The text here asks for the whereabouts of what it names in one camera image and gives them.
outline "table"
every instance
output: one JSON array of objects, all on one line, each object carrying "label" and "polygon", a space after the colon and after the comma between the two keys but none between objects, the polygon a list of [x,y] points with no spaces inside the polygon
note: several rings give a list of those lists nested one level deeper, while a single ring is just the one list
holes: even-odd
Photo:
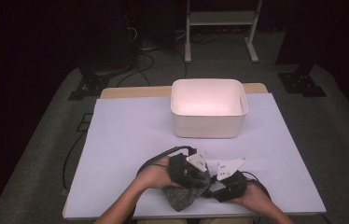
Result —
[{"label": "table", "polygon": [[[100,216],[131,183],[142,163],[182,145],[205,151],[212,172],[219,161],[245,157],[241,170],[256,175],[288,214],[326,212],[272,95],[262,84],[244,84],[244,89],[249,112],[240,135],[233,139],[176,137],[170,114],[171,87],[104,90],[95,106],[63,217]],[[256,134],[263,134],[264,139],[255,139]],[[254,215],[242,206],[203,198],[177,213],[159,189],[148,189],[134,213],[135,218]]]}]

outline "hand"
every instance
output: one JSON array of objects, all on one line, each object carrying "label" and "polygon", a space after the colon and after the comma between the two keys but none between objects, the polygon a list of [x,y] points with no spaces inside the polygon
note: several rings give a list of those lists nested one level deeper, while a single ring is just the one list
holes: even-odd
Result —
[{"label": "hand", "polygon": [[261,214],[265,214],[274,205],[264,191],[254,183],[247,183],[244,195],[240,198],[232,199],[230,202],[238,203],[250,211]]},{"label": "hand", "polygon": [[163,157],[149,165],[135,178],[146,189],[162,189],[168,186],[180,187],[172,182],[167,172],[170,157]]},{"label": "hand", "polygon": [[230,202],[238,203],[250,211],[265,215],[275,223],[293,224],[293,221],[255,183],[247,183],[244,195],[240,198],[232,199]]}]

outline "cable cord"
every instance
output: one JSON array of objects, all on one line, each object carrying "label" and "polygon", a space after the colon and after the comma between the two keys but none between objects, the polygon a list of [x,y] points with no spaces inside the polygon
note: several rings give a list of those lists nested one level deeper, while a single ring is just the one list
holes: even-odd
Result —
[{"label": "cable cord", "polygon": [[136,65],[136,68],[137,68],[137,71],[139,71],[140,74],[142,75],[142,77],[145,79],[147,85],[150,86],[150,83],[151,83],[151,82],[150,82],[150,80],[148,79],[148,77],[146,76],[145,72],[140,70],[139,64]]},{"label": "cable cord", "polygon": [[64,160],[63,169],[62,169],[62,182],[63,182],[63,190],[64,191],[67,191],[67,185],[66,185],[66,180],[65,180],[67,162],[69,161],[69,158],[70,158],[70,155],[72,154],[73,149],[76,147],[78,141],[81,139],[82,136],[84,136],[85,133],[86,132],[82,132],[81,135],[76,140],[76,142],[73,143],[73,145],[70,147],[70,150],[67,152],[66,159]]},{"label": "cable cord", "polygon": [[241,173],[242,173],[242,174],[252,175],[252,176],[259,182],[258,178],[257,178],[255,175],[251,174],[250,172],[242,171]]},{"label": "cable cord", "polygon": [[178,32],[178,33],[181,33],[181,35],[175,37],[175,38],[174,38],[175,41],[178,41],[178,40],[182,39],[182,38],[185,37],[186,34],[187,34],[186,31],[177,31],[177,32]]},{"label": "cable cord", "polygon": [[213,42],[218,41],[221,38],[220,34],[205,34],[203,31],[200,31],[200,28],[193,28],[190,32],[190,42],[192,44],[198,44],[198,45],[208,45]]},{"label": "cable cord", "polygon": [[328,217],[325,214],[320,214],[320,216],[326,221],[327,224],[331,224],[331,221],[328,219]]},{"label": "cable cord", "polygon": [[148,83],[148,85],[149,85],[149,80],[147,79],[146,75],[145,75],[143,72],[145,72],[146,70],[150,69],[150,68],[152,67],[152,65],[154,65],[154,58],[151,57],[151,56],[149,56],[149,55],[147,55],[147,54],[141,54],[141,55],[150,58],[150,59],[151,59],[151,65],[149,65],[147,68],[144,68],[144,69],[142,69],[142,70],[138,69],[137,72],[130,73],[128,76],[126,76],[126,77],[124,77],[122,80],[120,80],[119,83],[117,83],[116,88],[119,87],[119,85],[120,85],[125,79],[127,79],[128,77],[132,77],[132,76],[137,75],[137,74],[139,74],[139,73],[142,74],[142,76],[144,76],[144,78],[147,80],[147,83]]},{"label": "cable cord", "polygon": [[171,48],[166,47],[166,46],[159,46],[159,47],[156,47],[156,48],[154,48],[154,49],[143,50],[143,52],[152,52],[152,51],[158,50],[158,49],[168,49],[168,50],[170,50],[170,51],[174,51],[175,53],[177,53],[177,54],[180,56],[180,58],[181,58],[181,60],[182,60],[182,62],[183,62],[183,65],[184,65],[184,79],[187,79],[187,73],[188,73],[188,71],[187,71],[186,60],[184,59],[183,55],[182,55],[179,51],[177,51],[177,50],[175,50],[175,49],[171,49]]},{"label": "cable cord", "polygon": [[133,27],[127,27],[127,30],[133,30],[134,31],[134,37],[132,38],[132,42],[137,38],[137,31],[136,29],[134,29]]}]

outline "person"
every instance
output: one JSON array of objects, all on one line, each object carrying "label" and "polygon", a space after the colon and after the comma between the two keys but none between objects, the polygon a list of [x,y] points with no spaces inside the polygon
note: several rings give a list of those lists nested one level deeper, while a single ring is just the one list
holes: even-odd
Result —
[{"label": "person", "polygon": [[[166,171],[168,163],[169,157],[163,157],[140,172],[117,200],[96,219],[95,224],[122,224],[146,189],[162,189],[168,186],[180,188],[181,186],[172,182]],[[277,207],[256,184],[248,183],[244,195],[230,202],[262,214],[276,224],[293,224],[289,216]]]}]

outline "gray carpet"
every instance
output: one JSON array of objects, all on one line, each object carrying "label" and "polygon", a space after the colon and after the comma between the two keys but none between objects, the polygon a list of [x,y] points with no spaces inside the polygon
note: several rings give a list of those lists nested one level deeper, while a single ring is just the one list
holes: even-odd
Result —
[{"label": "gray carpet", "polygon": [[[192,63],[187,77],[235,78],[241,82],[261,82],[271,92],[286,125],[314,180],[333,224],[349,223],[349,102],[334,78],[316,65],[311,73],[327,97],[305,98],[287,94],[277,73],[293,71],[296,65],[274,65],[283,33],[257,32],[254,45],[260,59],[251,63],[243,34],[222,35],[206,45],[192,45]],[[177,45],[183,54],[184,45]],[[148,53],[154,65],[145,71],[152,86],[172,85],[185,76],[180,55],[160,49]],[[148,57],[139,57],[140,68],[149,66]],[[126,75],[113,77],[115,87]],[[74,70],[58,89],[35,133],[25,149],[15,172],[0,197],[0,223],[91,223],[63,220],[66,197],[62,195],[62,168],[70,147],[80,136],[77,125],[84,113],[93,111],[96,97],[68,101],[81,75]],[[121,87],[145,86],[146,80],[135,75]],[[76,144],[66,169],[66,183],[71,185],[85,136]],[[327,223],[321,216],[293,217],[296,223]],[[268,223],[263,218],[261,223]]]}]

